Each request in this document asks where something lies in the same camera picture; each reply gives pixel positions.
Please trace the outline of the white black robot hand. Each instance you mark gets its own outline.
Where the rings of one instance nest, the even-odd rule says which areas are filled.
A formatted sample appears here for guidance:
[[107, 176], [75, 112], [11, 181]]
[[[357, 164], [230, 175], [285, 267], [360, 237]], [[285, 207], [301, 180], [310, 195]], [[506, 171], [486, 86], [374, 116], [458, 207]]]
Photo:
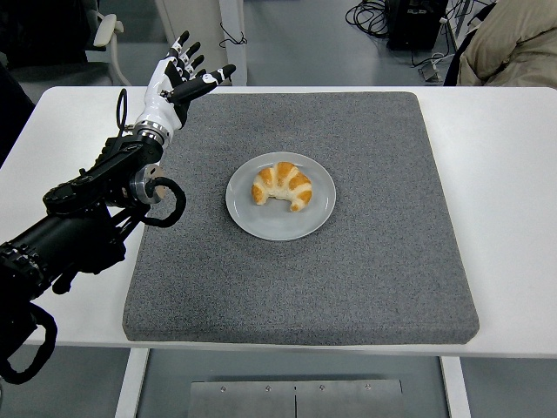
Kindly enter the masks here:
[[199, 66], [205, 56], [200, 43], [188, 44], [190, 33], [183, 32], [158, 61], [144, 95], [144, 110], [136, 124], [147, 123], [164, 127], [169, 133], [182, 128], [190, 103], [213, 91], [231, 78], [236, 70], [227, 64], [215, 71]]

